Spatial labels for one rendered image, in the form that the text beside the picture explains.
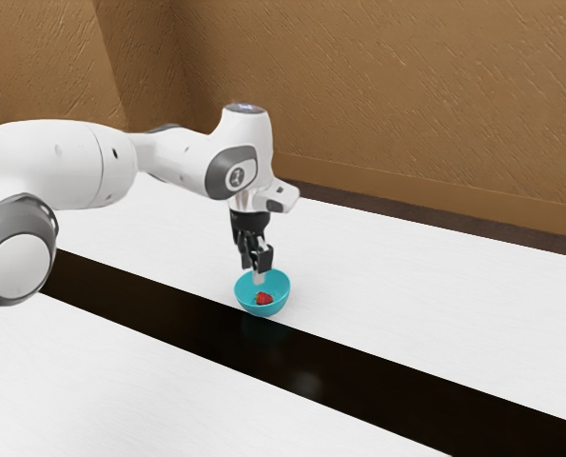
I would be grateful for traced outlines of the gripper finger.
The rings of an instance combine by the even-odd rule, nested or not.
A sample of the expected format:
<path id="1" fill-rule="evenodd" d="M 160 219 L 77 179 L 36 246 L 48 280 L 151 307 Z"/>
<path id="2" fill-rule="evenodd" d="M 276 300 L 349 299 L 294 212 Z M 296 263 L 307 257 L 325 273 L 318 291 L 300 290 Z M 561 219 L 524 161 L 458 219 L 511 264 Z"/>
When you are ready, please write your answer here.
<path id="1" fill-rule="evenodd" d="M 255 234 L 251 231 L 239 230 L 237 234 L 237 248 L 241 254 L 242 268 L 255 269 L 254 253 L 257 243 Z"/>
<path id="2" fill-rule="evenodd" d="M 272 269 L 274 249 L 266 243 L 261 235 L 258 235 L 251 255 L 254 264 L 253 284 L 261 285 L 264 282 L 265 275 Z"/>

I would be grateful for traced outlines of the teal bowl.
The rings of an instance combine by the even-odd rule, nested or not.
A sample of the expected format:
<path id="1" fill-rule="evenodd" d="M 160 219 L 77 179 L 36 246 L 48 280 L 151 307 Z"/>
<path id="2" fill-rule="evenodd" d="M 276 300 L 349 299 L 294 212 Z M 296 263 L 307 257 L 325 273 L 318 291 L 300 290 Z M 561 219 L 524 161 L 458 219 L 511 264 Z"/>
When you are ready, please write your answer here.
<path id="1" fill-rule="evenodd" d="M 289 277 L 279 269 L 265 273 L 258 285 L 254 283 L 253 273 L 248 272 L 236 281 L 233 289 L 240 306 L 258 317 L 269 317 L 282 310 L 290 290 Z"/>

